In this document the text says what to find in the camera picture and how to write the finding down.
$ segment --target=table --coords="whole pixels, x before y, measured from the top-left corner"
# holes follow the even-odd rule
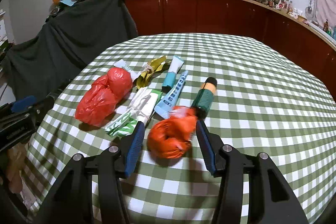
[[[217,96],[205,119],[209,131],[242,153],[268,153],[312,223],[336,189],[334,100],[320,80],[261,42],[200,33],[144,36],[115,45],[68,85],[30,141],[22,176],[37,197],[31,211],[38,210],[75,153],[97,155],[113,141],[103,129],[73,117],[90,84],[121,58],[139,71],[152,58],[171,59],[174,54],[185,60],[179,74],[189,71],[177,105],[190,106],[205,79],[215,77]],[[161,89],[165,75],[153,78],[149,87]],[[135,92],[133,88],[115,117],[125,111]],[[157,118],[147,125],[135,173],[122,181],[132,223],[210,223],[220,179],[206,170],[195,136],[192,149],[180,160],[152,157],[146,138]],[[99,222],[97,187],[93,177],[94,215]],[[245,176],[242,223],[247,222],[248,192]]]

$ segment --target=curtain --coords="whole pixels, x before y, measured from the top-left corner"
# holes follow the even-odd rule
[[[328,19],[329,27],[333,30],[336,24],[336,0],[317,0],[316,19],[322,27]]]

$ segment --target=red cabinet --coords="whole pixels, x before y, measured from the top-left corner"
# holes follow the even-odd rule
[[[251,37],[259,41],[269,10],[241,0],[198,0],[197,32]]]
[[[163,0],[165,33],[196,32],[197,0]]]
[[[275,12],[269,14],[262,41],[318,79],[322,77],[329,54],[334,51],[304,26]]]
[[[325,66],[320,80],[325,84],[330,94],[333,96],[336,101],[336,52],[332,50],[328,54],[328,57],[325,61]]]
[[[197,32],[228,33],[229,5],[226,0],[198,0]]]
[[[139,35],[222,33],[252,37],[319,78],[336,99],[336,51],[298,22],[244,0],[124,0]]]
[[[297,62],[302,47],[302,39],[297,31],[298,23],[276,12],[270,11],[264,44],[270,46],[292,62]]]
[[[163,0],[124,0],[139,35],[164,33]]]

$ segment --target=black cap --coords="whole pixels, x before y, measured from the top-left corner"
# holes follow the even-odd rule
[[[206,79],[205,83],[211,83],[211,84],[213,84],[217,88],[217,80],[216,80],[216,78],[208,77],[208,79]]]

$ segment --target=toothpaste tube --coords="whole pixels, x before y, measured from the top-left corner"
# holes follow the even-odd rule
[[[170,67],[168,69],[166,78],[164,79],[162,84],[163,92],[168,93],[173,88],[176,74],[182,67],[183,63],[184,61],[180,57],[174,55],[173,60],[171,61]]]
[[[177,84],[174,86],[174,88],[172,90],[170,90],[170,92],[167,93],[167,95],[165,97],[163,97],[161,99],[160,102],[158,102],[158,104],[155,106],[154,111],[159,114],[162,118],[164,119],[168,119],[169,118],[169,112],[173,109],[173,107],[175,106],[177,99],[180,95],[180,92],[183,88],[185,79],[188,75],[188,71],[185,70]]]

